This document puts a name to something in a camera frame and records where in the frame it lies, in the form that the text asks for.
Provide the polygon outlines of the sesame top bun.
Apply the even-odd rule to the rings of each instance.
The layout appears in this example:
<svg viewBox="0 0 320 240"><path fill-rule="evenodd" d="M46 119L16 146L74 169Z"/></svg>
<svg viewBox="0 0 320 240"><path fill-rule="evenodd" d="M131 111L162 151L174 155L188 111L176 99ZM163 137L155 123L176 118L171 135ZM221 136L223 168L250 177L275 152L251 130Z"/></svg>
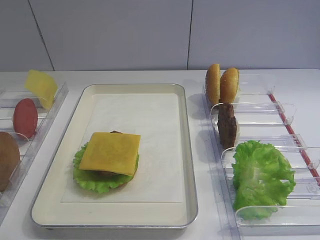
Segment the sesame top bun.
<svg viewBox="0 0 320 240"><path fill-rule="evenodd" d="M220 100L220 65L212 64L205 76L205 90L212 105L216 105Z"/></svg>

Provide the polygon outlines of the meat patty on tray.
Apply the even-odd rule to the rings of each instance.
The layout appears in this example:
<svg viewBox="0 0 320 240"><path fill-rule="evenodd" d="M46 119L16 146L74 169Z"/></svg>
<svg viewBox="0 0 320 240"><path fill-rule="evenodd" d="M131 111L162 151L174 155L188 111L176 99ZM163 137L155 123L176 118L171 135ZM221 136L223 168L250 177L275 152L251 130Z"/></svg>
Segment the meat patty on tray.
<svg viewBox="0 0 320 240"><path fill-rule="evenodd" d="M119 132L119 131L116 131L116 130L113 130L113 131L111 131L110 133L114 133L114 134L122 134L122 132Z"/></svg>

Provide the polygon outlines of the cheese slice on burger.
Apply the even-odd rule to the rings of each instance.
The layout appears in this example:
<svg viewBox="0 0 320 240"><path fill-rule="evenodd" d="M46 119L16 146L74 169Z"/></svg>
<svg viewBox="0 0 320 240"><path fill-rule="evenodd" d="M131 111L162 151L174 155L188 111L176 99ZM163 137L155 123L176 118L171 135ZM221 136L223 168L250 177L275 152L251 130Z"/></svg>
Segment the cheese slice on burger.
<svg viewBox="0 0 320 240"><path fill-rule="evenodd" d="M95 132L87 144L79 169L133 176L140 140L141 136L137 134Z"/></svg>

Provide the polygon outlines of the meat patty in rack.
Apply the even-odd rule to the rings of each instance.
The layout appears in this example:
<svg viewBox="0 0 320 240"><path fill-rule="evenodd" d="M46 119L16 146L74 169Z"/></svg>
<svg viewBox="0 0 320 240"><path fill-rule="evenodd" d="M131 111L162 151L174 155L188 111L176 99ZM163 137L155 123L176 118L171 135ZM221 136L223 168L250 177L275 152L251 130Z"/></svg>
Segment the meat patty in rack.
<svg viewBox="0 0 320 240"><path fill-rule="evenodd" d="M234 108L230 103L220 105L217 126L219 142L223 149L234 147L238 129Z"/></svg>

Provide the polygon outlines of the lettuce leaf on tray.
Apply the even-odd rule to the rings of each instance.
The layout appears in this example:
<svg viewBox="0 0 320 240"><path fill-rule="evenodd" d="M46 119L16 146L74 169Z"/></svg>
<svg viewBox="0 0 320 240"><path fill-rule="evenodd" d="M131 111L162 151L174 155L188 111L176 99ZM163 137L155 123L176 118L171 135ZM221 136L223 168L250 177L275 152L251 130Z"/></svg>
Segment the lettuce leaf on tray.
<svg viewBox="0 0 320 240"><path fill-rule="evenodd" d="M98 194L108 193L111 189L121 187L134 178L134 176L119 173L106 175L104 173L100 173L99 171L79 169L87 145L88 142L80 147L80 150L74 155L72 161L73 179L82 189L93 191Z"/></svg>

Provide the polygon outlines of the lettuce leaf in rack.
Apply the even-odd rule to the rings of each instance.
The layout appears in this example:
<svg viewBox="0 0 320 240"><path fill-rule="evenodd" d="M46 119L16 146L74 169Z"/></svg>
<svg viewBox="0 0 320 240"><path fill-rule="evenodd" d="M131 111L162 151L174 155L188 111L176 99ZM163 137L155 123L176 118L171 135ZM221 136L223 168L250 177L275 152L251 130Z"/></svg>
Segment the lettuce leaf in rack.
<svg viewBox="0 0 320 240"><path fill-rule="evenodd" d="M233 157L233 209L242 219L268 218L287 204L296 186L296 172L278 149L249 140L236 147Z"/></svg>

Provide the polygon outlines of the yellow cheese slice in rack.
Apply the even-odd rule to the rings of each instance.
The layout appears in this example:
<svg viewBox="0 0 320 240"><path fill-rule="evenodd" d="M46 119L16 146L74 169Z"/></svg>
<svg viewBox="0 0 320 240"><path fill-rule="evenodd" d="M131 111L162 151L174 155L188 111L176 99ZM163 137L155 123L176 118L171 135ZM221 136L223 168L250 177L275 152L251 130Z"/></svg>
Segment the yellow cheese slice in rack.
<svg viewBox="0 0 320 240"><path fill-rule="evenodd" d="M58 85L50 75L31 69L28 71L24 87L38 97L40 104L46 110L50 110L55 94L58 90Z"/></svg>

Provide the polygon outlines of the red tomato slice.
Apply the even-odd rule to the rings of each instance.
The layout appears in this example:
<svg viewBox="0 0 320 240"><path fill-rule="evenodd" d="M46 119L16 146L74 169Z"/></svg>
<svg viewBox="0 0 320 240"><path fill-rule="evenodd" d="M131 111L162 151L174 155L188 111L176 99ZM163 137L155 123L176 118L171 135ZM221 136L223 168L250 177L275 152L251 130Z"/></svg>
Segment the red tomato slice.
<svg viewBox="0 0 320 240"><path fill-rule="evenodd" d="M16 133L31 138L36 132L38 124L38 111L31 98L18 102L13 113L13 128Z"/></svg>

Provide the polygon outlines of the white paper liner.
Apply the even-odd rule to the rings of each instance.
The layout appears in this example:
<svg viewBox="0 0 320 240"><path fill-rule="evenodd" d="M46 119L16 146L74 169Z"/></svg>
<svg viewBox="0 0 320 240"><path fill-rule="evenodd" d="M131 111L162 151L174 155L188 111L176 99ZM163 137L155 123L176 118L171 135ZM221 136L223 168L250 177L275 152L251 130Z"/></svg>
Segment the white paper liner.
<svg viewBox="0 0 320 240"><path fill-rule="evenodd" d="M180 203L183 201L179 101L176 94L94 94L80 104L69 125L69 148L76 152L95 132L140 135L134 178L107 193L82 189L72 176L65 203Z"/></svg>

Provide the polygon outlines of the clear right acrylic rack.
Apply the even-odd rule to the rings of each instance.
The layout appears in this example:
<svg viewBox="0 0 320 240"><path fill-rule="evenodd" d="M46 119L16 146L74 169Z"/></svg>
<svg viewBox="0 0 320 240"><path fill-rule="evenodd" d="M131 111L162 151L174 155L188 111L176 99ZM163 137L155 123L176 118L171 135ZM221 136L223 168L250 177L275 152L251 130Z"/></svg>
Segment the clear right acrylic rack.
<svg viewBox="0 0 320 240"><path fill-rule="evenodd" d="M234 210L235 147L223 148L218 131L217 105L202 92L206 129L213 148L210 171L217 187L218 213L226 238L250 236L318 235L320 233L320 145L308 144L294 128L301 104L281 100L275 94L276 78L270 74L243 73L233 103L237 121L235 144L253 140L271 144L289 161L295 187L285 205L246 206Z"/></svg>

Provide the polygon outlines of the clear acrylic rack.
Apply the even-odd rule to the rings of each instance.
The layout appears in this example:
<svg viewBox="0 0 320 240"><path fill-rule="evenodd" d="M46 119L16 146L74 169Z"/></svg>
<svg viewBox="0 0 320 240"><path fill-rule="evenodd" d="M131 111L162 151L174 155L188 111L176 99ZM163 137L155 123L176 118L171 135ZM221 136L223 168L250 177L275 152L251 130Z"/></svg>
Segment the clear acrylic rack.
<svg viewBox="0 0 320 240"><path fill-rule="evenodd" d="M20 163L12 172L7 188L0 193L0 210L8 209L14 200L35 156L38 153L57 113L59 112L69 90L64 82L59 85L51 109L41 106L40 99L27 90L0 90L0 130L13 136L19 147ZM37 126L35 134L26 138L14 132L13 115L16 105L23 99L33 100L37 109Z"/></svg>
<svg viewBox="0 0 320 240"><path fill-rule="evenodd" d="M285 205L246 206L234 210L235 147L223 148L218 131L217 105L202 92L206 129L213 148L210 171L217 187L218 213L226 238L250 236L318 235L320 233L320 145L308 144L294 128L301 104L281 100L275 94L276 78L270 74L243 73L233 103L237 121L235 144L253 140L271 144L289 161L295 187Z"/></svg>

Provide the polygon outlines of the clear left acrylic rack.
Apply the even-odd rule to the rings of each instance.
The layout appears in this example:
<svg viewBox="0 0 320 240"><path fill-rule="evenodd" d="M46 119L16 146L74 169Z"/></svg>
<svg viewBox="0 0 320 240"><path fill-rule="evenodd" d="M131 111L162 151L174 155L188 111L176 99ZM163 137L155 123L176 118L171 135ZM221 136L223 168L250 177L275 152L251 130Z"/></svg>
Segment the clear left acrylic rack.
<svg viewBox="0 0 320 240"><path fill-rule="evenodd" d="M59 85L51 109L41 106L40 99L27 90L0 90L0 130L13 136L19 147L20 163L12 172L7 188L0 193L0 210L8 209L14 200L35 156L38 153L57 113L59 112L69 90L64 82ZM37 126L35 134L26 138L14 132L13 115L16 105L23 99L33 100L37 109Z"/></svg>

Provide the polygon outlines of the cream metal tray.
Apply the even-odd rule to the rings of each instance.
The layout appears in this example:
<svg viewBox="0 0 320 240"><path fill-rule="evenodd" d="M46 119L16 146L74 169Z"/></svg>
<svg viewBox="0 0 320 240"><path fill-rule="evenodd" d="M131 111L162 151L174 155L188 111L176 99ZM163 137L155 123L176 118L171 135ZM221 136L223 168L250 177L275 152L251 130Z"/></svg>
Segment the cream metal tray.
<svg viewBox="0 0 320 240"><path fill-rule="evenodd" d="M63 202L68 177L73 177L70 123L79 105L95 94L175 94L178 98L182 151L183 200L164 202ZM46 228L184 228L198 214L185 90L178 84L93 84L76 105L31 209L32 220Z"/></svg>

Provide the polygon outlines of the brown bun in left rack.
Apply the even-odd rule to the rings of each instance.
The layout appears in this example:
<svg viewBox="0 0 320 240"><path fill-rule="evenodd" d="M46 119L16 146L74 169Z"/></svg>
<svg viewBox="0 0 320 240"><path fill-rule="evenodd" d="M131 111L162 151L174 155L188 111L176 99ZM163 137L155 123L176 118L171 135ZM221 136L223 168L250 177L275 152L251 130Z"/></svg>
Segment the brown bun in left rack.
<svg viewBox="0 0 320 240"><path fill-rule="evenodd" d="M20 151L16 140L7 132L0 132L0 191L4 191L10 177L20 162Z"/></svg>

